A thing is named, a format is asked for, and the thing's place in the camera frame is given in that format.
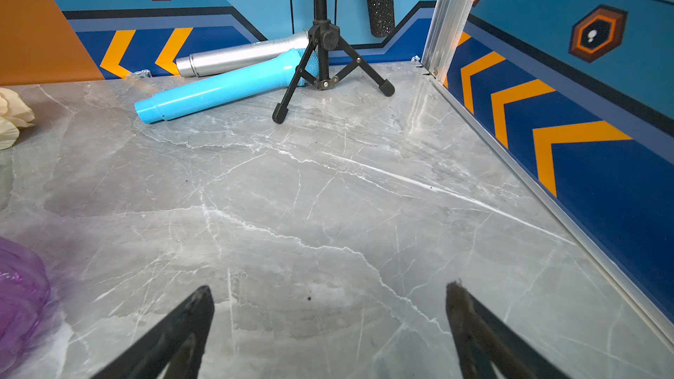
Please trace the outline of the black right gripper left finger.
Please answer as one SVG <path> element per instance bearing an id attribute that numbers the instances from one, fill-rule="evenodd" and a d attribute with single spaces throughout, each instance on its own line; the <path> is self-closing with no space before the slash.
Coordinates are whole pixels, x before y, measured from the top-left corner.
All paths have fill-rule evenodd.
<path id="1" fill-rule="evenodd" d="M 196 378 L 214 316 L 211 289 L 196 289 L 96 378 Z"/>

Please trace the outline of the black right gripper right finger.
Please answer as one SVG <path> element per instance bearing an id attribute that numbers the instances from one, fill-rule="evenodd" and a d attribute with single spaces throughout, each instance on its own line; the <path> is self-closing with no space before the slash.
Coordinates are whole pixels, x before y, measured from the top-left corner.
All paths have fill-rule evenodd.
<path id="1" fill-rule="evenodd" d="M 445 308 L 464 378 L 568 377 L 460 282 L 447 284 Z"/>

